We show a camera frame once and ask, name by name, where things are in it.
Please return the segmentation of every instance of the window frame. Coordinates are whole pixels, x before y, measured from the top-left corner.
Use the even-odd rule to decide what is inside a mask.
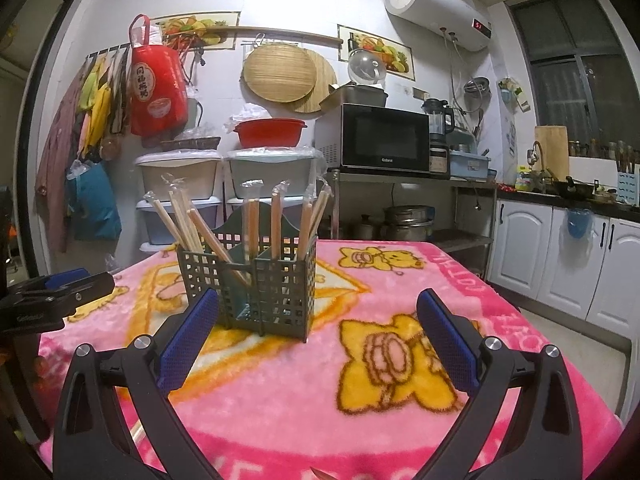
[[[626,52],[624,50],[624,48],[622,47],[622,44],[620,43],[620,38],[618,37],[618,34],[616,33],[615,29],[613,28],[613,26],[611,25],[611,22],[609,20],[609,17],[607,16],[607,13],[604,11],[604,9],[602,8],[602,6],[600,5],[600,2],[598,0],[593,0],[594,3],[596,3],[596,5],[598,6],[598,8],[601,10],[601,12],[603,13],[607,25],[609,25],[609,29],[613,35],[613,38],[616,41],[616,47],[600,47],[600,48],[580,48],[577,46],[577,43],[574,39],[574,36],[571,33],[571,30],[569,28],[568,23],[566,22],[565,18],[564,18],[564,14],[562,13],[562,10],[560,8],[560,5],[558,3],[559,0],[526,0],[524,2],[520,2],[517,4],[514,4],[512,6],[509,6],[509,12],[511,15],[511,19],[513,20],[513,23],[515,24],[515,28],[516,28],[516,34],[518,36],[518,40],[520,41],[520,45],[522,47],[522,50],[524,52],[525,58],[527,60],[527,70],[529,72],[529,78],[532,81],[532,94],[533,94],[533,100],[534,100],[534,104],[535,104],[535,108],[536,108],[536,123],[540,124],[541,120],[540,120],[540,104],[538,103],[538,81],[536,80],[536,77],[534,75],[534,70],[532,70],[533,67],[535,66],[545,66],[545,65],[552,65],[552,64],[557,64],[560,62],[567,62],[567,61],[574,61],[578,67],[578,74],[580,75],[580,81],[582,83],[582,88],[584,90],[584,94],[586,95],[587,98],[587,118],[589,121],[589,124],[591,126],[591,131],[588,132],[588,137],[589,139],[598,139],[600,142],[602,142],[605,139],[602,139],[601,135],[600,135],[600,126],[598,124],[598,115],[596,112],[596,107],[595,107],[595,102],[593,99],[593,92],[591,91],[591,85],[589,84],[589,79],[584,67],[584,61],[582,60],[583,57],[587,57],[587,56],[604,56],[604,55],[615,55],[615,56],[622,56],[623,59],[625,59],[626,61],[626,65],[629,69],[629,71],[631,72],[631,74],[633,75],[633,71],[631,70],[631,65],[629,63],[629,60],[626,56]],[[527,41],[526,38],[524,37],[524,33],[523,33],[523,28],[522,28],[522,24],[520,23],[520,20],[518,19],[518,10],[522,9],[524,7],[530,7],[533,6],[535,4],[538,3],[542,3],[542,2],[551,2],[552,5],[554,6],[554,9],[562,23],[562,26],[564,27],[564,31],[567,34],[567,37],[569,38],[569,40],[571,41],[573,48],[571,49],[571,51],[567,51],[566,54],[561,54],[558,56],[550,56],[550,57],[533,57],[530,52],[529,52],[529,47],[527,46]],[[638,101],[640,102],[640,89],[638,88],[638,85],[636,85],[636,95],[638,96]],[[580,141],[585,141],[588,142],[588,140],[585,139],[579,139]]]

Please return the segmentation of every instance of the blue cloth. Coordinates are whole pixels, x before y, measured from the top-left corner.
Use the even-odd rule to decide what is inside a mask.
[[[117,240],[122,231],[109,177],[102,163],[67,180],[69,209],[76,240]]]

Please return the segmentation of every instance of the red bag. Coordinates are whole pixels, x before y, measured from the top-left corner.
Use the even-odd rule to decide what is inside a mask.
[[[144,14],[129,26],[132,47],[131,30],[140,18],[145,20],[145,37],[131,53],[131,133],[140,137],[179,133],[189,118],[180,57],[167,46],[149,44],[150,22]]]

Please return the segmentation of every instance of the cutting board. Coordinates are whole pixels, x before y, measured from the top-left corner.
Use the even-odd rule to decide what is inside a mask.
[[[260,97],[276,103],[302,99],[316,85],[316,66],[304,49],[286,43],[256,48],[244,62],[242,78]]]
[[[565,180],[567,175],[571,175],[566,126],[536,126],[536,140],[542,146],[545,168],[558,180]]]
[[[324,57],[313,50],[305,49],[305,52],[316,66],[316,86],[302,99],[287,104],[287,108],[292,112],[309,114],[320,110],[320,101],[329,95],[329,85],[336,84],[338,78],[334,67]]]

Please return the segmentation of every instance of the blue gripper pad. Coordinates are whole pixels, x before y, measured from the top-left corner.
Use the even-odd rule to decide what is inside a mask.
[[[418,321],[455,388],[473,397],[480,387],[478,361],[441,304],[430,288],[422,291],[416,304]]]
[[[215,325],[218,319],[216,291],[208,288],[185,314],[182,324],[160,354],[160,373],[156,384],[164,395],[182,387]]]
[[[45,282],[44,288],[47,290],[56,290],[61,286],[88,278],[90,275],[91,274],[86,269],[67,270],[66,272],[60,272],[59,274],[52,274],[52,276]]]

